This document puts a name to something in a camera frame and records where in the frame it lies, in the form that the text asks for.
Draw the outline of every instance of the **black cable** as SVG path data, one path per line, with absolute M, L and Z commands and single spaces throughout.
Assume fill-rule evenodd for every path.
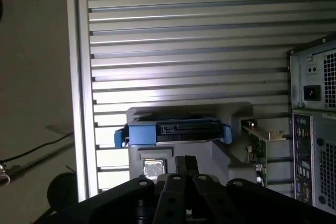
M 68 168 L 70 171 L 72 171 L 74 174 L 76 174 L 75 170 L 74 169 L 71 169 L 69 166 L 65 166 L 66 168 Z
M 71 133 L 66 134 L 66 135 L 64 135 L 63 137 L 59 138 L 58 140 L 55 140 L 55 141 L 52 141 L 52 142 L 48 142 L 48 143 L 42 144 L 42 145 L 40 145 L 40 146 L 38 146 L 38 147 L 36 147 L 36 148 L 34 148 L 34 149 L 31 149 L 31 150 L 28 151 L 28 152 L 24 152 L 24 153 L 22 153 L 22 154 L 20 154 L 20 155 L 17 155 L 17 156 L 8 158 L 8 159 L 1 160 L 1 162 L 2 162 L 2 163 L 6 163 L 6 162 L 9 162 L 9 161 L 13 161 L 13 160 L 16 160 L 16 159 L 18 159 L 18 158 L 24 157 L 24 156 L 26 156 L 26 155 L 28 155 L 28 154 L 34 152 L 34 151 L 37 151 L 38 149 L 41 149 L 42 147 L 45 147 L 45 146 L 47 146 L 47 145 L 51 145 L 51 144 L 56 144 L 56 143 L 58 143 L 59 141 L 65 139 L 65 138 L 67 138 L 67 137 L 72 136 L 73 134 L 74 134 L 74 133 L 71 132 Z

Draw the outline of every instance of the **screw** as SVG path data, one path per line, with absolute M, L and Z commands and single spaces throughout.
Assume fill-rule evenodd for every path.
M 233 184 L 234 184 L 234 186 L 242 186 L 243 185 L 243 183 L 240 182 L 240 181 L 234 181 Z

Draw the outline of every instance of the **port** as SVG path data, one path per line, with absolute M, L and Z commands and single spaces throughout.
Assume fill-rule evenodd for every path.
M 321 101 L 321 86 L 319 85 L 304 86 L 303 96 L 305 101 Z
M 305 190 L 304 191 L 304 200 L 305 201 L 309 201 L 309 199 L 310 199 L 310 190 L 309 190 L 308 186 L 306 186 L 304 190 Z
M 317 66 L 316 65 L 308 66 L 307 74 L 314 74 L 314 73 L 317 73 Z
M 307 123 L 307 121 L 306 121 L 306 119 L 301 118 L 300 123 L 303 124 L 303 125 L 305 125 Z

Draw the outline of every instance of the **metal louvered panel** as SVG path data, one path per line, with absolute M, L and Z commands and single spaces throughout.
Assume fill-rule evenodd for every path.
M 129 108 L 251 102 L 255 115 L 283 115 L 285 52 L 336 30 L 336 0 L 75 2 L 69 30 L 79 30 L 84 135 L 76 142 L 85 146 L 84 198 L 109 187 L 102 180 L 113 174 L 128 178 L 97 161 L 100 153 L 125 155 L 110 147 Z M 276 127 L 272 122 L 279 121 L 265 121 Z

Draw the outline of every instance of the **wire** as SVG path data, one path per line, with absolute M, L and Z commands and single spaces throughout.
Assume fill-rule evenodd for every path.
M 71 133 L 66 134 L 66 135 L 64 135 L 63 137 L 59 138 L 58 140 L 55 140 L 55 141 L 52 141 L 52 142 L 48 142 L 48 143 L 42 144 L 42 145 L 40 145 L 40 146 L 38 146 L 38 147 L 36 147 L 36 148 L 34 148 L 34 149 L 31 149 L 31 150 L 28 151 L 28 152 L 24 152 L 24 153 L 22 153 L 22 154 L 20 154 L 20 155 L 17 155 L 17 156 L 8 158 L 8 159 L 1 160 L 1 162 L 2 162 L 2 163 L 6 163 L 6 162 L 9 162 L 9 161 L 13 161 L 13 160 L 16 160 L 16 159 L 18 159 L 18 158 L 24 157 L 24 156 L 26 156 L 26 155 L 28 155 L 28 154 L 34 152 L 34 151 L 37 151 L 38 149 L 41 149 L 41 148 L 43 148 L 43 147 L 45 147 L 45 146 L 48 146 L 48 145 L 51 145 L 51 144 L 56 144 L 56 143 L 62 141 L 63 139 L 72 136 L 73 134 L 74 134 L 74 133 L 71 132 Z
M 10 177 L 7 175 L 7 174 L 5 174 L 5 173 L 1 173 L 0 174 L 0 180 L 2 180 L 3 178 L 6 178 L 6 183 L 4 184 L 4 186 L 7 186 L 7 185 L 9 185 L 9 183 L 11 182 L 10 181 Z
M 76 174 L 75 170 L 74 169 L 71 169 L 69 166 L 65 166 L 66 168 L 68 168 L 70 171 L 72 171 L 74 174 Z

